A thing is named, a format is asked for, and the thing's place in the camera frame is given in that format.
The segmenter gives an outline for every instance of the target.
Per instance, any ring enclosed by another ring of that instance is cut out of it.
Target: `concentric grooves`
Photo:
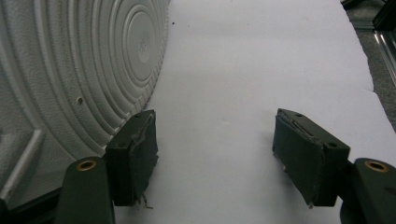
[[[52,189],[147,103],[167,37],[163,0],[0,3],[0,197]]]

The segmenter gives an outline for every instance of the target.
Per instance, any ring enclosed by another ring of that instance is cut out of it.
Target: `table surface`
[[[351,147],[396,164],[396,135],[339,1],[186,1],[148,109],[159,161],[148,205],[117,223],[340,223],[308,209],[272,153],[278,108],[300,112]]]

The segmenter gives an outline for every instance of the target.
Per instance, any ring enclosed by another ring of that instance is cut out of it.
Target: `white surface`
[[[396,164],[396,135],[373,93],[366,56],[339,1],[186,1],[170,5],[157,111],[153,210],[118,223],[340,223],[309,210],[272,154],[279,107],[352,148]]]
[[[0,197],[8,208],[59,188],[70,163],[103,155],[145,106],[163,61],[167,4],[0,2]]]

